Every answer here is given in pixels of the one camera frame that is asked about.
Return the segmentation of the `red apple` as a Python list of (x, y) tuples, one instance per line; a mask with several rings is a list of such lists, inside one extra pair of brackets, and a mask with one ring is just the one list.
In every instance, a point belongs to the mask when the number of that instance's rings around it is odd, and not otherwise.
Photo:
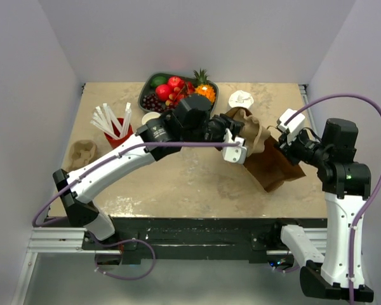
[(169, 96), (173, 93), (173, 89), (167, 84), (162, 84), (156, 87), (155, 93), (159, 100), (165, 102), (169, 99)]
[(168, 79), (167, 85), (174, 90), (175, 88), (179, 88), (180, 90), (184, 87), (185, 81), (178, 77), (172, 76)]

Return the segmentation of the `brown paper bag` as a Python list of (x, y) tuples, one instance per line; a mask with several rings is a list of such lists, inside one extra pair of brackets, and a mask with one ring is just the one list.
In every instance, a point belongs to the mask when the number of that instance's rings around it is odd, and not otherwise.
[(281, 152), (275, 148), (275, 144), (276, 140), (270, 135), (265, 141), (264, 152), (246, 157), (243, 164), (247, 172), (267, 193), (275, 191), (285, 182), (305, 177), (302, 168), (298, 165), (291, 165)]

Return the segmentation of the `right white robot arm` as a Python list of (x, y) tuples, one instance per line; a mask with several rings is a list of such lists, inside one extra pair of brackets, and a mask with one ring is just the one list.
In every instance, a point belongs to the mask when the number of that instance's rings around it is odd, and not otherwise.
[(370, 197), (371, 172), (354, 161), (358, 128), (352, 121), (331, 118), (322, 137), (310, 138), (299, 114), (292, 121), (279, 118), (276, 148), (292, 164), (317, 169), (327, 209), (326, 250), (321, 253), (299, 225), (274, 230), (274, 248), (288, 247), (300, 267), (300, 286), (307, 297), (372, 302), (374, 292), (364, 282), (361, 267), (361, 221), (355, 216)]

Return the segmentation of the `dark grape bunch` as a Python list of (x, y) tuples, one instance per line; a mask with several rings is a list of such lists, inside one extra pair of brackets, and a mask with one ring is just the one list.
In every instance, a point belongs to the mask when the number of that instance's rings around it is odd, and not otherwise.
[(144, 95), (140, 101), (140, 105), (146, 110), (151, 112), (163, 113), (165, 111), (173, 110), (174, 108), (167, 108), (165, 102), (158, 99), (155, 93)]

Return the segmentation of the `dark green fruit tray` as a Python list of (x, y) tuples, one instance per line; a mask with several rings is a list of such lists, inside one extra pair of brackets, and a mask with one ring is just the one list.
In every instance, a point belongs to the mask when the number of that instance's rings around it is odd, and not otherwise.
[(174, 108), (181, 98), (194, 93), (209, 99), (210, 112), (214, 110), (218, 100), (218, 86), (208, 79), (204, 69), (194, 71), (193, 77), (157, 72), (145, 82), (138, 104), (144, 112), (162, 113)]

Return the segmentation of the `brown pulp cup carrier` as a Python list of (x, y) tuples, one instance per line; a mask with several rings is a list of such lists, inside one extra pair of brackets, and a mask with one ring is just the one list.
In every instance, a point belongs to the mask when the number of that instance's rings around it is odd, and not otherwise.
[(228, 114), (234, 120), (244, 124), (240, 136), (245, 139), (247, 157), (264, 152), (265, 141), (270, 137), (271, 133), (263, 126), (261, 121), (249, 109), (243, 107), (233, 108)]

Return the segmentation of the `aluminium rail frame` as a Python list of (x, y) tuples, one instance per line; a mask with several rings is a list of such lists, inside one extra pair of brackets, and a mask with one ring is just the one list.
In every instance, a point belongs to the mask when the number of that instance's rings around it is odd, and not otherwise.
[(364, 280), (361, 242), (364, 210), (374, 197), (370, 169), (355, 161), (358, 128), (331, 118), (318, 137), (305, 126), (302, 111), (288, 109), (277, 121), (280, 137), (258, 143), (286, 165), (306, 163), (317, 170), (327, 206), (325, 220), (115, 218), (95, 206), (95, 197), (139, 168), (183, 147), (216, 147), (225, 161), (273, 175), (272, 162), (253, 161), (244, 132), (233, 114), (212, 116), (203, 97), (187, 97), (176, 109), (141, 126), (125, 143), (90, 165), (53, 174), (65, 219), (34, 224), (30, 253), (88, 252), (95, 265), (138, 264), (144, 259), (281, 263), (285, 251), (300, 269), (307, 297), (372, 302)]

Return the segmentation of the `orange spiky fruit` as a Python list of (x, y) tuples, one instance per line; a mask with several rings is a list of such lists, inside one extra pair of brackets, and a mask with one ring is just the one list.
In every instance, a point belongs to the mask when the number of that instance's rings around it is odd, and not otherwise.
[(209, 84), (200, 84), (195, 88), (196, 94), (206, 97), (212, 104), (216, 100), (215, 89)]

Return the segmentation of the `green lime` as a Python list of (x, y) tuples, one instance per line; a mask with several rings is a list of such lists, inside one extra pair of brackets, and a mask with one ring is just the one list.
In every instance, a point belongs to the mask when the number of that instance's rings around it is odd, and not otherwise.
[(155, 76), (150, 81), (151, 88), (157, 88), (159, 85), (165, 85), (168, 79), (165, 76)]

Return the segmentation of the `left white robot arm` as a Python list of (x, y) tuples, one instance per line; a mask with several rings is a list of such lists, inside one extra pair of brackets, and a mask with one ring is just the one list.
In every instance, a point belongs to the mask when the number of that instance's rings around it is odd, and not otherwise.
[(211, 116), (210, 101), (193, 94), (176, 108), (150, 119), (119, 147), (80, 169), (53, 174), (67, 220), (95, 235), (104, 249), (114, 248), (119, 234), (110, 216), (93, 202), (104, 189), (129, 173), (180, 152), (183, 147), (214, 147), (225, 161), (244, 163), (243, 123), (220, 114)]

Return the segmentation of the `red plastic cup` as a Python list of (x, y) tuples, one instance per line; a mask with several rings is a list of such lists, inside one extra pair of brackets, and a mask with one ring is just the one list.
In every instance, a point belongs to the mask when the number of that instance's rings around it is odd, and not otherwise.
[(119, 128), (114, 123), (112, 123), (112, 127), (113, 127), (113, 132), (114, 132), (115, 136), (117, 136), (117, 139), (112, 138), (107, 133), (104, 133), (104, 135), (105, 135), (105, 138), (107, 139), (107, 141), (109, 142), (111, 148), (113, 148), (113, 149), (122, 145), (125, 141), (127, 141), (129, 139), (129, 137), (131, 135), (134, 134), (134, 131), (132, 129), (132, 125), (129, 125), (128, 133), (124, 137), (120, 137)]

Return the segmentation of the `white napkin wrapped cup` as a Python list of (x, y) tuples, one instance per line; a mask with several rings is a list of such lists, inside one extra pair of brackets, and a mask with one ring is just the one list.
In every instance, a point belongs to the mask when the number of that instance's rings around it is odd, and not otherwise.
[(237, 90), (232, 93), (228, 99), (227, 109), (243, 107), (249, 109), (254, 104), (254, 98), (251, 93), (243, 90)]

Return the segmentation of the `brown paper cups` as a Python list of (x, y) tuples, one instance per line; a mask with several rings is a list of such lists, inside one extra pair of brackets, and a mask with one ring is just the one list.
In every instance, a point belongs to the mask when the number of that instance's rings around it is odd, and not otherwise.
[(160, 117), (160, 113), (158, 112), (148, 112), (146, 114), (144, 114), (144, 116), (142, 117), (142, 120), (141, 120), (141, 124), (146, 124), (146, 122), (150, 121), (151, 119), (156, 119), (156, 118), (159, 118)]

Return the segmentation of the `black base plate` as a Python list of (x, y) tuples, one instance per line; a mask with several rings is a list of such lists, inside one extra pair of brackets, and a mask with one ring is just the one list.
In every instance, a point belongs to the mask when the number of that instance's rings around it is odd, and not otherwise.
[(325, 218), (155, 218), (116, 217), (116, 235), (96, 244), (82, 227), (71, 227), (67, 219), (38, 231), (48, 240), (47, 252), (94, 253), (102, 263), (121, 260), (140, 264), (155, 254), (158, 260), (247, 261), (265, 264), (291, 252), (281, 243), (281, 226), (302, 226), (309, 239), (324, 252)]

